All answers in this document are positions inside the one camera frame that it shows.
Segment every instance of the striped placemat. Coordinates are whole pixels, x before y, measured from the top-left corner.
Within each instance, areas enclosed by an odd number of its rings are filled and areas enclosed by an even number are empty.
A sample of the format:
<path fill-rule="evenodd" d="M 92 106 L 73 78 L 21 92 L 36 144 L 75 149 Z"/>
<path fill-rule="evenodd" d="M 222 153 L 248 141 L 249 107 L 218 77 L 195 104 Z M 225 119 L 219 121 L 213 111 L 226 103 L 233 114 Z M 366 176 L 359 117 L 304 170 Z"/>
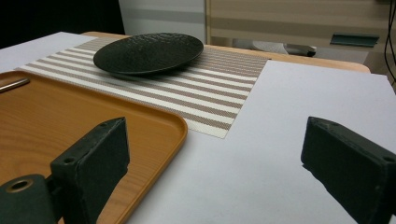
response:
<path fill-rule="evenodd" d="M 28 63 L 23 70 L 179 114 L 189 129 L 224 138 L 267 59 L 205 47 L 171 72 L 128 80 L 97 68 L 93 55 L 114 38 L 96 38 Z"/>

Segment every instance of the cable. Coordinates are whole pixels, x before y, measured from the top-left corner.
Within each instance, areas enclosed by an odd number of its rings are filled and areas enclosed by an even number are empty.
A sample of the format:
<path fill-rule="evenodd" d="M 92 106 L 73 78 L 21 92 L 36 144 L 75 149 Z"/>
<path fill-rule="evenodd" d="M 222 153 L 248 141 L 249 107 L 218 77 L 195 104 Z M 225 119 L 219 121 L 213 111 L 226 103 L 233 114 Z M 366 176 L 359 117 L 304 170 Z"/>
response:
<path fill-rule="evenodd" d="M 390 36 L 391 30 L 392 30 L 392 25 L 393 25 L 393 20 L 395 18 L 395 12 L 396 12 L 396 3 L 393 5 L 393 1 L 395 1 L 395 0 L 390 0 L 390 5 L 389 5 L 388 36 L 387 36 L 387 41 L 385 42 L 385 50 L 384 50 L 385 63 L 387 64 L 387 68 L 393 77 L 393 82 L 391 85 L 393 85 L 396 82 L 396 76 L 393 75 L 393 73 L 390 69 L 388 57 L 387 57 L 387 50 L 388 50 L 388 44 L 389 44 L 392 58 L 393 58 L 393 63 L 396 64 L 396 56 L 395 56 L 395 52 L 393 49 L 392 39 Z"/>

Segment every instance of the orange tray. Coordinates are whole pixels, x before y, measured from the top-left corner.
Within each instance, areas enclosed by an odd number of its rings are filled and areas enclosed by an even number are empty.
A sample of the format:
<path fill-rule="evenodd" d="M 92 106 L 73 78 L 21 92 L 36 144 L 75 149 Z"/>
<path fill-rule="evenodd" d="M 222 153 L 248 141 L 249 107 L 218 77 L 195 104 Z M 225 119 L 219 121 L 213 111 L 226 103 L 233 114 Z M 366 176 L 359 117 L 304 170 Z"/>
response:
<path fill-rule="evenodd" d="M 0 74 L 0 185 L 21 175 L 50 175 L 50 162 L 97 124 L 125 117 L 131 163 L 97 223 L 123 223 L 184 143 L 178 115 L 30 73 Z"/>

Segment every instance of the background wall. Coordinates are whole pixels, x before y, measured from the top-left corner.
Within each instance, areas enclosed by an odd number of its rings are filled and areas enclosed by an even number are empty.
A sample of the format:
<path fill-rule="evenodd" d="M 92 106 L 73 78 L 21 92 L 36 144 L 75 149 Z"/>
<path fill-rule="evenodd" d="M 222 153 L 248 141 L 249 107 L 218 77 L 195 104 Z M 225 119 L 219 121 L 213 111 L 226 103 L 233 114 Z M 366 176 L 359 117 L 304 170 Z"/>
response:
<path fill-rule="evenodd" d="M 120 0 L 125 34 L 171 32 L 205 43 L 205 0 Z"/>

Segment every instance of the white surface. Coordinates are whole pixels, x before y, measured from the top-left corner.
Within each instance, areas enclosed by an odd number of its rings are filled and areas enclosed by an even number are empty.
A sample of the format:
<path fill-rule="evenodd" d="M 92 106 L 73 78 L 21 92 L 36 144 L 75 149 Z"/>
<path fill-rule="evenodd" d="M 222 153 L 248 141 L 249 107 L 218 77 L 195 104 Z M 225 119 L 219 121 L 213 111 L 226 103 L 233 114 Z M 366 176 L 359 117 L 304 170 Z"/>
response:
<path fill-rule="evenodd" d="M 83 38 L 60 34 L 0 50 L 0 71 L 16 55 L 39 59 L 31 48 L 55 52 L 42 43 L 66 49 L 90 40 Z M 302 167 L 306 120 L 331 119 L 394 152 L 395 114 L 383 76 L 270 61 L 226 138 L 189 131 L 128 223 L 355 223 Z"/>
<path fill-rule="evenodd" d="M 125 33 L 180 33 L 205 43 L 205 0 L 120 0 Z"/>

